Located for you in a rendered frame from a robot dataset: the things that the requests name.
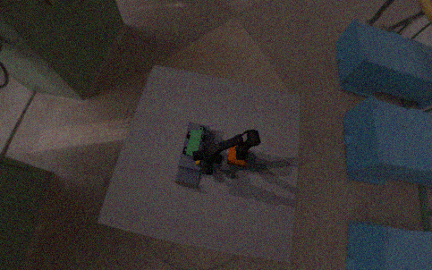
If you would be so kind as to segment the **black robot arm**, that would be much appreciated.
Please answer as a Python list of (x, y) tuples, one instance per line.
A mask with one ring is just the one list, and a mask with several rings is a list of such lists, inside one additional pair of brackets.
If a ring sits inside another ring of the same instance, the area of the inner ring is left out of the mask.
[[(245, 142), (243, 142), (242, 136), (247, 134), (247, 139)], [(258, 131), (256, 130), (247, 130), (243, 134), (235, 135), (235, 137), (225, 140), (223, 142), (220, 142), (218, 144), (210, 143), (206, 146), (202, 147), (202, 150), (199, 151), (193, 151), (193, 160), (199, 161), (199, 160), (212, 160), (214, 158), (214, 161), (212, 161), (213, 164), (221, 164), (222, 163), (222, 155), (220, 155), (221, 151), (226, 150), (228, 148), (235, 147), (236, 150), (236, 159), (237, 160), (246, 160), (246, 158), (249, 158), (248, 150), (251, 147), (258, 146), (261, 143)]]

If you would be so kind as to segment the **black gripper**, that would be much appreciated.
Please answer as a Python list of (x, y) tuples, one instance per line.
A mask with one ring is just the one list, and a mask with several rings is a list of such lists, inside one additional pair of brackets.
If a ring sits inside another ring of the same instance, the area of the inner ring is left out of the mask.
[(204, 163), (206, 163), (205, 165), (203, 165), (203, 174), (206, 175), (212, 175), (213, 173), (213, 165), (211, 164), (212, 161), (214, 161), (214, 158), (212, 160), (205, 160)]

